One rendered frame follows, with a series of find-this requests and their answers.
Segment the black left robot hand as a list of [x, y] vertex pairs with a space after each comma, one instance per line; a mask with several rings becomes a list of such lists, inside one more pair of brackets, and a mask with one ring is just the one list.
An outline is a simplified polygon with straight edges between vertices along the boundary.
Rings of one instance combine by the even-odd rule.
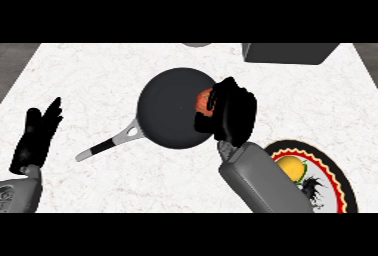
[[45, 165], [51, 142], [64, 119], [61, 116], [61, 98], [57, 98], [49, 105], [46, 112], [39, 108], [30, 108], [26, 116], [26, 129], [20, 139], [9, 171], [23, 175], [21, 168]]

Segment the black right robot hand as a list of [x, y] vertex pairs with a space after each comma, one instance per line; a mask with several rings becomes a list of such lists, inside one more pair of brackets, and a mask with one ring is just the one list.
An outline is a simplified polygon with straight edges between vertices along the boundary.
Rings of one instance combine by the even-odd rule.
[[257, 99], [254, 94], [241, 88], [232, 77], [228, 77], [210, 88], [207, 109], [213, 116], [195, 114], [195, 130], [212, 133], [217, 141], [226, 141], [241, 147], [248, 141], [256, 122]]

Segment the orange squash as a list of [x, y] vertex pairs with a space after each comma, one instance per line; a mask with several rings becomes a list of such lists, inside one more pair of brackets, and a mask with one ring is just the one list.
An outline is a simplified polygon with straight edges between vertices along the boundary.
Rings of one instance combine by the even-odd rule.
[[210, 92], [213, 89], [206, 89], [197, 96], [195, 99], [195, 111], [203, 113], [206, 117], [213, 116], [213, 111], [207, 109], [207, 102], [210, 97]]

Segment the dark grey frying pan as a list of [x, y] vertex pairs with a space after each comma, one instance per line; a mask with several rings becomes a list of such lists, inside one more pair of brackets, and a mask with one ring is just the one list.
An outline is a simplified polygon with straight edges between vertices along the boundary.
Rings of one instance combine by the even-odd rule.
[[213, 78], [194, 68], [173, 68], [161, 72], [142, 90], [130, 125], [113, 138], [83, 151], [76, 160], [83, 161], [141, 138], [170, 149], [198, 146], [212, 134], [195, 130], [195, 99], [213, 85]]

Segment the patterned plate with black rim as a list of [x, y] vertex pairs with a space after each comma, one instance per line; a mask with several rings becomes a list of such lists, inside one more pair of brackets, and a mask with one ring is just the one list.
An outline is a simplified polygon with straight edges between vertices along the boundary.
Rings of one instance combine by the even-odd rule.
[[316, 213], [359, 212], [344, 172], [315, 146], [297, 140], [281, 140], [266, 147], [266, 152], [305, 192]]

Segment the dark grey box appliance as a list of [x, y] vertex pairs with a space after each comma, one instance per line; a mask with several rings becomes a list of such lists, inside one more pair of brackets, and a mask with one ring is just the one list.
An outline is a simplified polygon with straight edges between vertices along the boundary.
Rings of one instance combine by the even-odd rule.
[[339, 47], [339, 43], [244, 43], [244, 61], [319, 65]]

